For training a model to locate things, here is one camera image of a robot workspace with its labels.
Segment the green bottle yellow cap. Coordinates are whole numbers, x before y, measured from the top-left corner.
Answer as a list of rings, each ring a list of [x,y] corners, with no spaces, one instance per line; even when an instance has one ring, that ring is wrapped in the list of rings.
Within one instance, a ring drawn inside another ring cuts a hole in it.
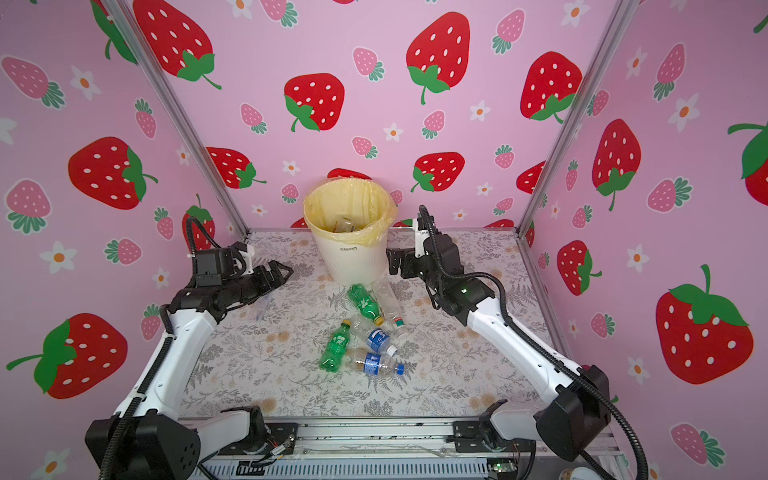
[[[320,359],[319,368],[326,372],[338,372],[350,342],[351,321],[345,319],[334,331]]]

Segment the clear bottle blue cap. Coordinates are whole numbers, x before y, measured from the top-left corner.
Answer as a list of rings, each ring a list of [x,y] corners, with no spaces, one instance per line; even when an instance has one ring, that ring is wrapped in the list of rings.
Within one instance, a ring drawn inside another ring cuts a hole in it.
[[[346,365],[368,376],[403,376],[405,365],[387,354],[377,354],[363,348],[346,354]]]

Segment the square bottle blue artesian label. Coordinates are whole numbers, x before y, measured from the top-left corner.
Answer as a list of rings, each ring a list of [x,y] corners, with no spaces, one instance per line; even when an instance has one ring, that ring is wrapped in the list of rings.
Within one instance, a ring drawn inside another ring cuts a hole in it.
[[[352,233],[356,229],[355,223],[346,217],[340,217],[336,220],[334,225],[334,232],[337,234],[341,233]]]

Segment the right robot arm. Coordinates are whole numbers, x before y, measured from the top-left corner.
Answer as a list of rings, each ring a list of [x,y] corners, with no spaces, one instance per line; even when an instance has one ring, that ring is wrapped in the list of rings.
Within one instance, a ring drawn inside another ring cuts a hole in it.
[[[610,473],[587,448],[617,422],[635,458],[636,478],[648,478],[646,454],[629,421],[611,402],[606,374],[597,366],[583,368],[516,320],[507,309],[502,282],[487,272],[465,271],[457,245],[437,229],[426,206],[420,206],[412,230],[413,248],[388,250],[390,273],[422,280],[434,309],[488,340],[525,376],[546,404],[531,416],[536,440],[563,460],[582,458],[608,479]]]

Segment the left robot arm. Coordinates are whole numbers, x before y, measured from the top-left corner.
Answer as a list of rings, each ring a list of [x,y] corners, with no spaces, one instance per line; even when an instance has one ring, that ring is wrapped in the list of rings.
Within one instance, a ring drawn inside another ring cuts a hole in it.
[[[243,242],[197,248],[197,233],[212,237],[195,217],[186,220],[185,230],[192,276],[160,308],[162,339],[113,415],[93,421],[86,432],[102,479],[187,479],[229,445],[247,453],[267,449],[271,457],[284,450],[258,407],[227,409],[194,426],[181,422],[179,408],[215,329],[228,314],[285,285],[294,270],[276,260],[254,264],[254,248]]]

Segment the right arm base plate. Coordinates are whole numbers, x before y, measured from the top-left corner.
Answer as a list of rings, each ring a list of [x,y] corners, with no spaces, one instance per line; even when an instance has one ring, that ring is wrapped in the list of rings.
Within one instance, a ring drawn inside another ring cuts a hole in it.
[[[535,442],[529,439],[503,439],[489,421],[454,421],[452,429],[447,442],[453,443],[459,453],[521,453],[531,452],[535,447]]]

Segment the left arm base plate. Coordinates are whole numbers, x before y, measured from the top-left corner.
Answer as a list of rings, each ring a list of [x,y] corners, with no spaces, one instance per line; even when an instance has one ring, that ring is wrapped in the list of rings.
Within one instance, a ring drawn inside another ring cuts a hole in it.
[[[296,445],[297,423],[267,423],[261,431],[239,443],[239,449],[247,455],[262,457],[292,455]]]

